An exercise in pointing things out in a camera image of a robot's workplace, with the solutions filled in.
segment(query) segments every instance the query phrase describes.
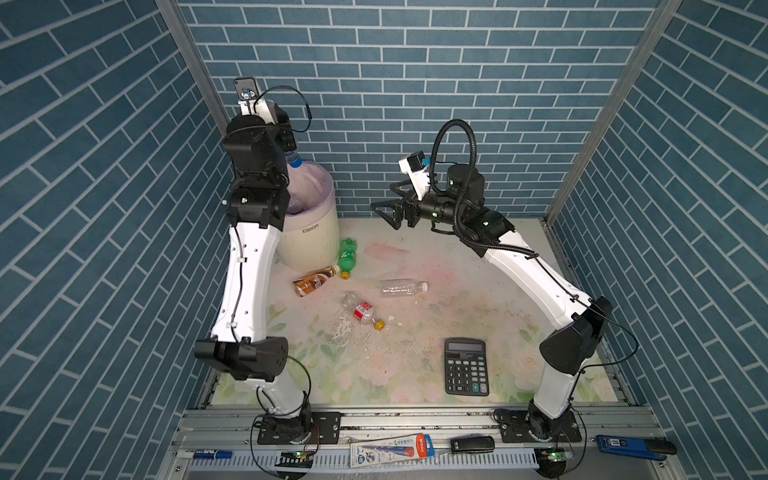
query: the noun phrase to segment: metal corner post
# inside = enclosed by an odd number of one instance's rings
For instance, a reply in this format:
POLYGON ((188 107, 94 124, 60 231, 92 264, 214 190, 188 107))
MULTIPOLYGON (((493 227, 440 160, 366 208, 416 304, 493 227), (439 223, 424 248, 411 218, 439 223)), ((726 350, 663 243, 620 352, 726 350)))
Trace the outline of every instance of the metal corner post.
POLYGON ((163 20, 168 25, 170 35, 176 41, 176 46, 179 48, 181 56, 184 57, 184 61, 190 69, 190 74, 197 85, 197 89, 200 90, 200 94, 203 96, 205 105, 208 106, 210 114, 214 117, 219 132, 222 135, 226 134, 229 118, 224 111, 224 106, 221 104, 221 99, 216 92, 214 82, 208 74, 203 57, 200 56, 200 51, 197 50, 197 44, 192 37, 187 21, 184 20, 184 14, 181 12, 178 1, 155 0, 155 2, 160 10, 160 14, 163 15, 163 20))
POLYGON ((598 149, 600 142, 603 140, 608 128, 611 126, 616 114, 619 112, 621 105, 624 103, 624 99, 629 95, 632 85, 634 85, 637 77, 639 77, 640 73, 643 71, 645 62, 648 61, 650 54, 653 53, 659 40, 661 40, 661 35, 664 33, 664 30, 667 29, 667 26, 681 2, 682 0, 659 1, 658 6, 648 20, 648 24, 640 37, 640 41, 632 50, 624 70, 621 71, 619 78, 616 80, 616 85, 608 96, 605 106, 603 106, 598 117, 595 119, 592 130, 584 140, 584 144, 581 145, 581 150, 579 150, 579 153, 576 155, 571 169, 565 175, 565 179, 563 179, 560 189, 547 208, 547 211, 544 214, 544 219, 547 224, 552 225, 554 219, 557 218, 560 211, 563 209, 565 202, 568 200, 568 196, 576 187, 576 184, 584 173, 584 170, 586 170, 587 165, 589 165, 592 155, 594 155, 594 152, 598 149))

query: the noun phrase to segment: floral tabletop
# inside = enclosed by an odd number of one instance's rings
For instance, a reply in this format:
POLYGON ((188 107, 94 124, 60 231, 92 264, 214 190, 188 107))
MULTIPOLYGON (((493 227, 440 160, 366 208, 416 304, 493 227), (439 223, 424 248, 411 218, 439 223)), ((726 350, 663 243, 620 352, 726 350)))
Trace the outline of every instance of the floral tabletop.
MULTIPOLYGON (((538 344, 553 328, 512 280, 455 237, 430 232, 428 222, 400 230, 379 219, 340 219, 339 225, 343 238, 358 243, 352 278, 335 276, 299 298, 291 281, 301 273, 278 256, 271 273, 268 334, 285 336, 290 354, 310 371, 312 403, 450 405, 533 397, 544 368, 538 344), (424 280, 429 289, 411 297, 381 298, 378 282, 398 278, 424 280), (340 300, 346 291, 374 305, 386 322, 383 331, 344 312, 340 300), (445 392, 444 340, 455 336, 485 341, 488 396, 445 392)), ((545 259, 553 257, 546 242, 535 248, 545 259)), ((289 361, 288 370, 306 389, 301 368, 289 361)), ((574 397, 577 402, 616 401, 602 367, 586 370, 574 397)), ((224 374, 212 403, 257 404, 257 399, 252 389, 224 374)))

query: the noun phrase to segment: green plastic bottle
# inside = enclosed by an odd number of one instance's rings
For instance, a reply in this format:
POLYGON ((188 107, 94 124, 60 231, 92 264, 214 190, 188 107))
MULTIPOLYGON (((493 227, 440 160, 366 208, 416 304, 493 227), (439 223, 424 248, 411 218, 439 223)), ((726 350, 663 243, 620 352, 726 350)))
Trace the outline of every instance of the green plastic bottle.
POLYGON ((357 242, 351 238, 341 241, 341 247, 339 248, 339 268, 341 269, 341 277, 344 280, 349 279, 349 272, 355 268, 355 259, 357 257, 357 242))

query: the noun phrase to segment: calculator screen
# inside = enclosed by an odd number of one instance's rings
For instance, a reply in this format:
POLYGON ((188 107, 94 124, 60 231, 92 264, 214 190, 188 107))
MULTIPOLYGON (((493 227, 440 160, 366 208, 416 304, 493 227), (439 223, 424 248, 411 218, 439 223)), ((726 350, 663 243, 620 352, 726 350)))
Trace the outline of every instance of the calculator screen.
POLYGON ((464 350, 465 352, 482 352, 480 343, 454 343, 448 342, 449 350, 464 350))

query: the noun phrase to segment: bottle with red label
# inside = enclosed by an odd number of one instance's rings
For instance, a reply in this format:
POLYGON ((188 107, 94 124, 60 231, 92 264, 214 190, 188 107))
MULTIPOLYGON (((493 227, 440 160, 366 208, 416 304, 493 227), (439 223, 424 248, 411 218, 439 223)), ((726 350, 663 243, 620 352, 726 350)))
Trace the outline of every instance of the bottle with red label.
POLYGON ((347 292, 344 298, 342 298, 341 304, 358 322, 373 323, 373 327, 379 331, 384 329, 384 322, 382 320, 377 320, 373 315, 373 305, 366 302, 355 293, 347 292))

